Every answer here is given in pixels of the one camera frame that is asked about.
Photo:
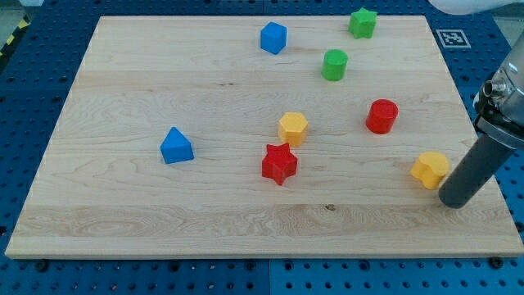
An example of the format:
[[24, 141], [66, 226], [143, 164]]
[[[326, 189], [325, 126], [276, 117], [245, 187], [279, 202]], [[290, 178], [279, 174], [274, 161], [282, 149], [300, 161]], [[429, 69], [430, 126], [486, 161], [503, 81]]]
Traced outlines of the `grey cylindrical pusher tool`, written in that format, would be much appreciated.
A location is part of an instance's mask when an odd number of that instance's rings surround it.
[[450, 208], [464, 207], [515, 151], [481, 135], [441, 185], [439, 199]]

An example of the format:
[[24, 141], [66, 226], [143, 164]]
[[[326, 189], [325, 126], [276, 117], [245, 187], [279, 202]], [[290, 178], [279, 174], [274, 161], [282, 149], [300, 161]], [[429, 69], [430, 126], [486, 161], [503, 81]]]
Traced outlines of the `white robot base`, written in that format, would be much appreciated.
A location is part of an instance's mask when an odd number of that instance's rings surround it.
[[462, 16], [523, 3], [523, 0], [428, 0], [428, 2], [446, 14]]

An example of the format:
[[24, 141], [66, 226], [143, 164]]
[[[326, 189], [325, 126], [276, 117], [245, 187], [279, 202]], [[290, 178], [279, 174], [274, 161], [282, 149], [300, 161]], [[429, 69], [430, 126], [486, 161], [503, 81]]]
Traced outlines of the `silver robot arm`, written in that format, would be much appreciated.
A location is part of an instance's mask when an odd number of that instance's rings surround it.
[[474, 100], [481, 135], [441, 185], [438, 196], [450, 208], [464, 207], [493, 174], [523, 149], [523, 37]]

